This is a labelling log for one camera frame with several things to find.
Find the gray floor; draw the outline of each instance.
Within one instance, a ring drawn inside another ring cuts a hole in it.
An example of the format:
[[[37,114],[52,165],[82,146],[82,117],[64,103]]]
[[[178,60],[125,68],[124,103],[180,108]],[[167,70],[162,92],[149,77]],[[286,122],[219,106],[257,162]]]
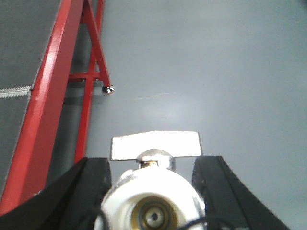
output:
[[[113,136],[198,131],[204,155],[222,155],[286,225],[305,230],[306,25],[294,0],[106,0],[102,42],[116,91],[96,85],[87,155],[109,156]],[[70,85],[50,181],[72,163],[81,104],[81,84]],[[188,180],[193,160],[177,162]],[[111,166],[115,180],[136,164]]]

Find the gray surface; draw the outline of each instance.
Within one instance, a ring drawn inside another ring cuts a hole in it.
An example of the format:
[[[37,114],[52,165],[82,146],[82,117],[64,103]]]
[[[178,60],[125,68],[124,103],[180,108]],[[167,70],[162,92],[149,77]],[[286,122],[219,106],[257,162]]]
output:
[[[306,23],[291,0],[106,0],[102,41],[116,91],[94,91],[87,155],[108,156],[113,136],[198,131],[203,154],[222,155],[277,217],[305,230]],[[193,161],[177,160],[189,181]],[[136,164],[111,167],[114,181]]]
[[[60,3],[0,1],[0,89],[34,85]]]
[[[11,166],[30,95],[0,98],[0,198]]]

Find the dark gray panel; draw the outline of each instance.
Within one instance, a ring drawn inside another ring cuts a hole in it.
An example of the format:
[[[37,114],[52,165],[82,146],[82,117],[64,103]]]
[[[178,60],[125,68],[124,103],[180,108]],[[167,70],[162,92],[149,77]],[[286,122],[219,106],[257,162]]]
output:
[[[30,94],[0,98],[0,197],[11,166]]]
[[[33,86],[60,3],[0,1],[0,89]]]

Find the red metal beam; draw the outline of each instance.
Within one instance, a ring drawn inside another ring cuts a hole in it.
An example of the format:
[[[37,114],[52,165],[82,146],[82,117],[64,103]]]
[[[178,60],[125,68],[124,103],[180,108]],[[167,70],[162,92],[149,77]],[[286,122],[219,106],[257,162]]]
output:
[[[91,4],[89,3],[88,0],[84,1],[84,8],[83,8],[83,13],[84,13],[84,18],[86,20],[88,32],[90,34],[90,38],[92,41],[92,50],[94,51],[94,55],[96,58],[96,61],[98,63],[98,67],[100,70],[100,78],[99,80],[104,83],[105,87],[111,86],[111,82],[109,79],[109,73],[106,68],[106,60],[105,56],[102,50],[102,46],[100,43],[100,32],[97,28],[96,20],[94,17],[94,12],[92,9]],[[90,65],[90,71],[94,71],[93,63]]]
[[[83,8],[82,22],[86,23],[88,26],[88,30],[92,38],[93,47],[91,52],[91,59],[90,59],[88,73],[86,74],[83,73],[79,75],[86,77],[86,85],[84,90],[83,106],[82,106],[81,119],[79,125],[79,134],[78,134],[77,146],[75,152],[75,163],[77,163],[82,157],[84,157],[86,153],[88,129],[90,126],[92,98],[93,98],[93,85],[94,85],[93,81],[95,80],[95,77],[97,77],[97,75],[94,75],[97,74],[95,73],[96,55],[98,57],[98,63],[100,63],[99,69],[101,74],[100,76],[98,76],[98,78],[99,80],[103,81],[105,86],[106,84],[110,86],[110,80],[106,69],[106,61],[103,55],[103,51],[101,49],[100,40],[97,41],[97,38],[100,37],[99,34],[101,31],[103,6],[104,6],[104,1],[99,0],[97,6],[96,21],[94,21],[94,13],[91,8],[90,2],[86,1]]]
[[[82,7],[83,0],[62,0],[12,160],[0,215],[45,187]]]

